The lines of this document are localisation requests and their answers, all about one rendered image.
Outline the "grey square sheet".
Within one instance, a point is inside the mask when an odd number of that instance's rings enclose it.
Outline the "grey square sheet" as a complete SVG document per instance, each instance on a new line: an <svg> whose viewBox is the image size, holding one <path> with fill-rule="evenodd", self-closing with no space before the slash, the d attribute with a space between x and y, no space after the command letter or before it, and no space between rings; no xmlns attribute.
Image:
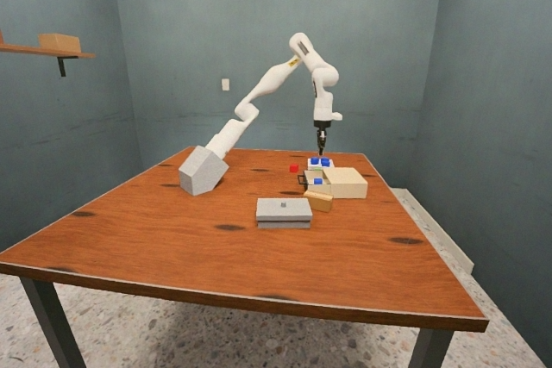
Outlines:
<svg viewBox="0 0 552 368"><path fill-rule="evenodd" d="M256 221L312 221L307 198L258 198Z"/></svg>

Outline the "tan cardboard box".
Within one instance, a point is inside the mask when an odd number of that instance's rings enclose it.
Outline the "tan cardboard box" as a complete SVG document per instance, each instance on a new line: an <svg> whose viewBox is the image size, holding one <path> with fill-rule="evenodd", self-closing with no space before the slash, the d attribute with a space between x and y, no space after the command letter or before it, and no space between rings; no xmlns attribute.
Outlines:
<svg viewBox="0 0 552 368"><path fill-rule="evenodd" d="M331 194L307 190L303 194L303 198L308 199L310 209L328 213L333 206L333 195Z"/></svg>

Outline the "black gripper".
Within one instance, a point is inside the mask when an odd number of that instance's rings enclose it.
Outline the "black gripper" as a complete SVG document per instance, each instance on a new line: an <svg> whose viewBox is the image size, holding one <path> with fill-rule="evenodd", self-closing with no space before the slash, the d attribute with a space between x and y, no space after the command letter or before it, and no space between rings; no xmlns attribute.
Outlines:
<svg viewBox="0 0 552 368"><path fill-rule="evenodd" d="M327 132L325 131L325 129L331 127L331 120L321 121L321 120L314 119L313 126L316 128L319 128L317 130L317 145L318 145L317 153L318 153L318 156L323 156L323 148L325 147L325 141L326 141L326 135L327 135Z"/></svg>

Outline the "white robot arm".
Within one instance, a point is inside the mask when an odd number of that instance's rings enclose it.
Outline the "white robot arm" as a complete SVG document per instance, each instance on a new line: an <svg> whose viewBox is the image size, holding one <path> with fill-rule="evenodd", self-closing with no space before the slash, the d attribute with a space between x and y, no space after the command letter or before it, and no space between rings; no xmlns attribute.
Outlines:
<svg viewBox="0 0 552 368"><path fill-rule="evenodd" d="M332 94L323 89L323 86L333 86L337 83L338 73L333 66L325 63L320 58L312 49L313 46L308 38L305 37L305 34L297 33L290 39L290 48L295 53L295 56L290 61L271 68L235 108L235 113L245 122L230 120L223 130L211 140L206 147L207 149L212 150L223 160L259 114L259 110L250 101L256 97L276 91L302 62L305 63L312 74L312 83L316 96L314 119L321 121L342 119L342 115L338 113L332 114Z"/></svg>

